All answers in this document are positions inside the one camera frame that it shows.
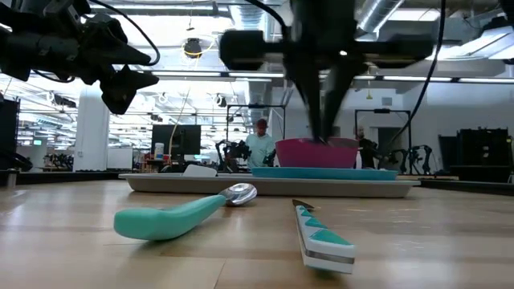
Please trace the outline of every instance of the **white tray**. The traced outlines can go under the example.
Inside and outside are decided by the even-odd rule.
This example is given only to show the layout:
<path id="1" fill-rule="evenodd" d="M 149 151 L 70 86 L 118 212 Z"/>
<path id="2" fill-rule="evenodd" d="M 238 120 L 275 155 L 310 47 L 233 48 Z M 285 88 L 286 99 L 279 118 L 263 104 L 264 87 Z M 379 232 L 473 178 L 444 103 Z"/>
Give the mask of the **white tray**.
<path id="1" fill-rule="evenodd" d="M 216 194 L 238 183 L 250 183 L 260 196 L 290 197 L 405 197 L 419 181 L 340 181 L 252 177 L 224 174 L 218 177 L 183 177 L 180 173 L 129 173 L 120 178 L 139 192 Z"/>

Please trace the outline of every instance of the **teal spoon handle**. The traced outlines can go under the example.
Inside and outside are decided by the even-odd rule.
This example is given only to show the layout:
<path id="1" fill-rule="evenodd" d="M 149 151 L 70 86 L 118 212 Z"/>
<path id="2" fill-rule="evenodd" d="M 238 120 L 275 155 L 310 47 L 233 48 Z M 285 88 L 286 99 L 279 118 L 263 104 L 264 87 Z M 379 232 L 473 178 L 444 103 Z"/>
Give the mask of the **teal spoon handle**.
<path id="1" fill-rule="evenodd" d="M 138 208 L 122 210 L 114 216 L 114 230 L 127 238 L 159 241 L 181 236 L 208 218 L 225 197 L 216 195 L 158 210 Z"/>

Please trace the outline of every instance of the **person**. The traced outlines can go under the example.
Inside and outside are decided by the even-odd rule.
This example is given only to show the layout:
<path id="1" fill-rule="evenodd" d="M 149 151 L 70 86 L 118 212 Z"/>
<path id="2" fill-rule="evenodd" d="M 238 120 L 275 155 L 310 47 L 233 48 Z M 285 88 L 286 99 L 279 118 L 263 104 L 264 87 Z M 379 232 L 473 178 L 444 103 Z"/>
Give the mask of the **person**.
<path id="1" fill-rule="evenodd" d="M 359 152 L 361 153 L 362 168 L 375 169 L 375 162 L 373 158 L 379 158 L 377 152 L 377 143 L 365 138 L 364 127 L 359 125 L 357 128 L 356 136 L 359 141 Z"/>
<path id="2" fill-rule="evenodd" d="M 263 161 L 264 158 L 275 149 L 275 142 L 266 133 L 267 122 L 264 119 L 260 119 L 255 124 L 255 134 L 251 134 L 247 137 L 246 143 L 250 148 L 251 154 L 248 158 L 248 168 L 252 169 L 255 167 L 266 166 Z"/>

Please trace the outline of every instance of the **table surface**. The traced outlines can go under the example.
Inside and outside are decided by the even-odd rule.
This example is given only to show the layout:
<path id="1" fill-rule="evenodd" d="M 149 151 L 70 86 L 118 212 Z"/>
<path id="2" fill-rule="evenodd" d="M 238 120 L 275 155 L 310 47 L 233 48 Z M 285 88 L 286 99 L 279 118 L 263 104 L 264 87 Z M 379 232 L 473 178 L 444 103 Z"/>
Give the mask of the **table surface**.
<path id="1" fill-rule="evenodd" d="M 357 245 L 352 275 L 302 263 L 291 198 L 221 208 L 169 242 L 123 238 L 118 210 L 201 195 L 125 181 L 0 192 L 1 288 L 514 288 L 514 198 L 414 188 L 406 199 L 304 197 Z"/>

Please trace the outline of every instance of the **red cap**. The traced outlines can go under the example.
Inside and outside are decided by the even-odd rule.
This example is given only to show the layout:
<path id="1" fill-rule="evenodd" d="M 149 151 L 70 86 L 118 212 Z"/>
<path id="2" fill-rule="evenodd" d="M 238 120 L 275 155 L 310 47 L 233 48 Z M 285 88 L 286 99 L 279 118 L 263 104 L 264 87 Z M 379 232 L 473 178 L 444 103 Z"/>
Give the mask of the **red cap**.
<path id="1" fill-rule="evenodd" d="M 257 128 L 267 128 L 267 121 L 265 119 L 257 120 L 257 124 L 255 126 Z"/>

